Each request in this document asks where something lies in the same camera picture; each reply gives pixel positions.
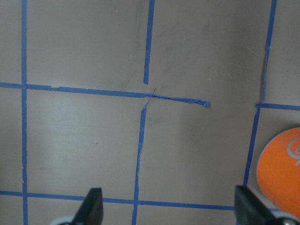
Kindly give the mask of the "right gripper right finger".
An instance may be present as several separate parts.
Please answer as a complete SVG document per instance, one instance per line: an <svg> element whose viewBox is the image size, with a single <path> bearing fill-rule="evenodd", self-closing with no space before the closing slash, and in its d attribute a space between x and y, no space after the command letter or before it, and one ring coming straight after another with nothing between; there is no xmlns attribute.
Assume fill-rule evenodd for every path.
<svg viewBox="0 0 300 225"><path fill-rule="evenodd" d="M247 186L236 186L234 214L240 225L298 225L292 214L268 209Z"/></svg>

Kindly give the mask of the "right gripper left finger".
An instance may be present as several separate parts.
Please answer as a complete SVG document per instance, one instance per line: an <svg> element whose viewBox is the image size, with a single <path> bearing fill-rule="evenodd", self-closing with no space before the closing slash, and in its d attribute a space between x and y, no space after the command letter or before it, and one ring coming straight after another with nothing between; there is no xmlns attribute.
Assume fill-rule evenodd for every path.
<svg viewBox="0 0 300 225"><path fill-rule="evenodd" d="M101 188L91 188L75 214L71 225L100 225L104 217Z"/></svg>

